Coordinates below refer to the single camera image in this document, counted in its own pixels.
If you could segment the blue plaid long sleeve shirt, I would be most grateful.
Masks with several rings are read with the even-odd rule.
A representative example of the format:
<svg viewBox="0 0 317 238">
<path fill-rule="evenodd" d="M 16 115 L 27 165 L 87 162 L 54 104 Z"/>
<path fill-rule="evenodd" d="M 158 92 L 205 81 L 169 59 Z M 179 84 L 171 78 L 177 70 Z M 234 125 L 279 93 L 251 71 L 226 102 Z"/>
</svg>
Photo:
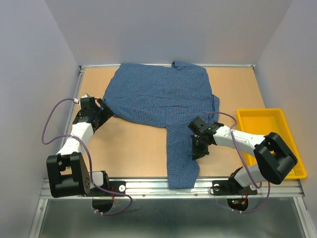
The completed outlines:
<svg viewBox="0 0 317 238">
<path fill-rule="evenodd" d="M 170 67 L 123 63 L 106 88 L 103 102 L 116 117 L 165 128 L 168 186 L 194 187 L 200 168 L 192 158 L 188 125 L 199 116 L 207 123 L 218 121 L 220 104 L 205 68 L 183 61 L 174 61 Z"/>
</svg>

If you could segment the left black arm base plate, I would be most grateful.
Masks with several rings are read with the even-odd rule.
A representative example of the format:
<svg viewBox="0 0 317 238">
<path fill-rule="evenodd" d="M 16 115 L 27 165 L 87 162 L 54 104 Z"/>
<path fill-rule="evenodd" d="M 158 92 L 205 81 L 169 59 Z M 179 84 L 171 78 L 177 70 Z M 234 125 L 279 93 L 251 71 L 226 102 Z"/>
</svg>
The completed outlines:
<svg viewBox="0 0 317 238">
<path fill-rule="evenodd" d="M 125 193 L 126 181 L 123 181 L 123 180 L 111 181 L 110 180 L 108 184 L 102 184 L 98 186 L 108 191 L 117 192 L 117 193 Z M 89 196 L 110 197 L 110 196 L 113 196 L 113 194 L 101 191 L 95 186 L 93 186 L 90 190 Z"/>
</svg>

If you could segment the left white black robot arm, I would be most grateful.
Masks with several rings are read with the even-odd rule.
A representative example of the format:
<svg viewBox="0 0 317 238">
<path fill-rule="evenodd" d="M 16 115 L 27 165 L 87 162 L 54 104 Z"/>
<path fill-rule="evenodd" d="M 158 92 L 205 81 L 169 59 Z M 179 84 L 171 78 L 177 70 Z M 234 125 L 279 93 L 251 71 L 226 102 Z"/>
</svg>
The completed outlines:
<svg viewBox="0 0 317 238">
<path fill-rule="evenodd" d="M 96 130 L 113 116 L 111 109 L 100 98 L 85 94 L 71 101 L 80 105 L 71 132 L 58 137 L 66 138 L 66 141 L 46 161 L 50 191 L 54 198 L 87 195 L 90 192 L 92 174 L 86 167 L 83 153 L 88 151 L 86 144 Z"/>
</svg>

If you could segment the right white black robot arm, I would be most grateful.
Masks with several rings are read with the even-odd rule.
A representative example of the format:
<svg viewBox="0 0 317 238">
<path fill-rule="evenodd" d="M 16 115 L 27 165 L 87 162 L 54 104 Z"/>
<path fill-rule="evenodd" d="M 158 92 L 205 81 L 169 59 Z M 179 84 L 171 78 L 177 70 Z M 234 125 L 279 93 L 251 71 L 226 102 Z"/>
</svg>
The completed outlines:
<svg viewBox="0 0 317 238">
<path fill-rule="evenodd" d="M 236 149 L 256 159 L 252 166 L 244 165 L 233 172 L 224 184 L 215 186 L 214 191 L 227 190 L 239 194 L 250 185 L 261 182 L 281 184 L 298 160 L 281 136 L 275 132 L 268 135 L 238 131 L 222 123 L 208 124 L 197 117 L 189 125 L 193 132 L 192 158 L 200 159 L 209 154 L 210 145 Z"/>
</svg>

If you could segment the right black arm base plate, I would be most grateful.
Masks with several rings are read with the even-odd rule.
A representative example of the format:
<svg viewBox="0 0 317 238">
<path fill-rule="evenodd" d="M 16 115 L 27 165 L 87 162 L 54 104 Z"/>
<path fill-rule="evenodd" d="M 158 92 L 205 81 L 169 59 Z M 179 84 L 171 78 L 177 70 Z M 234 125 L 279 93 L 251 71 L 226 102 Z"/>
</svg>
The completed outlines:
<svg viewBox="0 0 317 238">
<path fill-rule="evenodd" d="M 215 196 L 229 195 L 257 195 L 257 190 L 252 190 L 250 187 L 241 187 L 236 182 L 229 180 L 216 180 L 212 182 L 209 188 L 209 193 Z"/>
</svg>

